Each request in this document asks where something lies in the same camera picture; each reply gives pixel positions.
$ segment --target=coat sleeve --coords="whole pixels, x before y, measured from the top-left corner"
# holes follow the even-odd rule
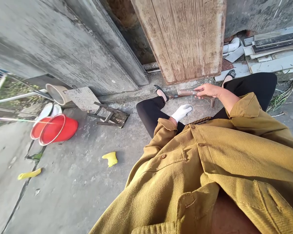
[[[293,136],[289,128],[264,112],[253,92],[243,96],[228,117],[239,131],[293,148]]]
[[[144,154],[132,168],[126,187],[129,186],[137,172],[143,171],[147,162],[154,158],[159,151],[176,136],[176,134],[177,128],[171,121],[159,118],[158,124],[154,131],[154,137],[150,143],[143,148]]]

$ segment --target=yellow plastic piece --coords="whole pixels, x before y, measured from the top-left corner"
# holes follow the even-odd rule
[[[41,168],[33,171],[33,172],[27,172],[27,173],[22,173],[22,174],[19,174],[19,176],[17,177],[18,180],[21,180],[21,179],[26,179],[26,178],[29,178],[29,177],[35,177],[37,175],[39,175],[41,173]]]
[[[116,158],[116,152],[110,152],[106,155],[103,155],[102,158],[108,160],[108,162],[107,162],[108,167],[111,167],[118,162],[117,158]]]

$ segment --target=white plastic container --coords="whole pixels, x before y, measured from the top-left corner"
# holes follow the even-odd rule
[[[67,90],[64,86],[46,84],[46,90],[50,96],[61,106],[70,102],[71,99],[63,91]]]

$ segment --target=green plant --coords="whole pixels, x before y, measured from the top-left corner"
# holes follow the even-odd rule
[[[278,110],[287,100],[287,98],[293,93],[293,81],[290,85],[290,87],[283,93],[274,96],[271,101],[270,104],[267,108],[267,112],[274,112],[276,110]]]

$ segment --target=white pipe elbow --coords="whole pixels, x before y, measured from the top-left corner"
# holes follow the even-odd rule
[[[222,53],[226,54],[226,53],[233,52],[239,47],[239,45],[240,45],[240,39],[238,37],[235,37],[232,39],[230,44],[224,45]]]

